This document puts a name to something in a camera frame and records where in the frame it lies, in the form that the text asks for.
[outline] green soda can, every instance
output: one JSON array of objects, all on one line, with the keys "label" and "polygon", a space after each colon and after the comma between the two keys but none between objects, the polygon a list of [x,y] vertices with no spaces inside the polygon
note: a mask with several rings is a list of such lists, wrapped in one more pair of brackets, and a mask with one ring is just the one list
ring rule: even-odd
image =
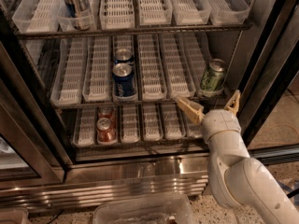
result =
[{"label": "green soda can", "polygon": [[209,65],[206,66],[200,83],[200,89],[203,91],[203,94],[206,95],[206,93],[212,94],[213,91],[221,91],[223,89],[225,74],[226,65],[223,60],[213,59],[210,61]]}]

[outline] floor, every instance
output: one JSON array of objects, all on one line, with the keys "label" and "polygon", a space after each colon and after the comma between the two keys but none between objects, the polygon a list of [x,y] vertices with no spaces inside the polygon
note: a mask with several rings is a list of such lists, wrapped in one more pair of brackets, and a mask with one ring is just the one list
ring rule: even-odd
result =
[{"label": "floor", "polygon": [[[299,76],[291,84],[249,149],[299,143]],[[299,188],[299,161],[269,165],[267,169],[286,193]],[[299,211],[299,195],[292,198]],[[249,206],[224,209],[217,205],[207,188],[203,196],[190,200],[195,223],[263,224],[256,210]],[[92,224],[95,208],[66,210],[62,213],[30,215],[32,224]]]}]

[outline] beverage cooler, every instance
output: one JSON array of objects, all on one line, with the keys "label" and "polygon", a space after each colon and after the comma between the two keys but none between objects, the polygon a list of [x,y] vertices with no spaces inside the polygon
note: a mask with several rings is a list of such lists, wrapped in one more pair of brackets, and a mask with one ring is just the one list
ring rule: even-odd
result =
[{"label": "beverage cooler", "polygon": [[[209,151],[175,98],[206,113],[240,90],[249,145],[298,72],[298,0],[74,1],[0,0],[0,208],[201,195]],[[297,145],[250,154],[296,161]]]}]

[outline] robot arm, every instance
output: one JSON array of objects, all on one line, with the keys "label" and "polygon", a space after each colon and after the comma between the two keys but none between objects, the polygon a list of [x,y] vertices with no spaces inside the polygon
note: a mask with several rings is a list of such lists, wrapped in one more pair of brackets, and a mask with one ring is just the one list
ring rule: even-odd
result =
[{"label": "robot arm", "polygon": [[226,109],[212,110],[200,118],[210,150],[208,175],[215,200],[225,208],[253,206],[265,223],[298,223],[298,211],[275,178],[249,156],[235,109]]}]

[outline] can top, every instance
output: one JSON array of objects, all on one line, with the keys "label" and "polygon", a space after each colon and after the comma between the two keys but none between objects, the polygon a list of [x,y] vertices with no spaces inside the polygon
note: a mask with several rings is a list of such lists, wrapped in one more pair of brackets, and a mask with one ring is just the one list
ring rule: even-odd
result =
[{"label": "can top", "polygon": [[115,58],[118,61],[128,61],[132,57],[132,52],[129,49],[118,49],[115,52]]},{"label": "can top", "polygon": [[102,115],[109,115],[110,113],[112,113],[113,111],[113,107],[112,106],[100,106],[99,107],[99,112]]},{"label": "can top", "polygon": [[96,123],[96,127],[99,131],[107,131],[111,127],[111,120],[108,118],[100,118]]},{"label": "can top", "polygon": [[214,71],[217,71],[217,72],[223,72],[225,71],[225,62],[224,60],[221,60],[221,59],[213,59],[210,61],[209,63],[209,66],[214,70]]},{"label": "can top", "polygon": [[127,77],[132,72],[132,66],[129,63],[118,63],[113,66],[113,74],[117,77]]}]

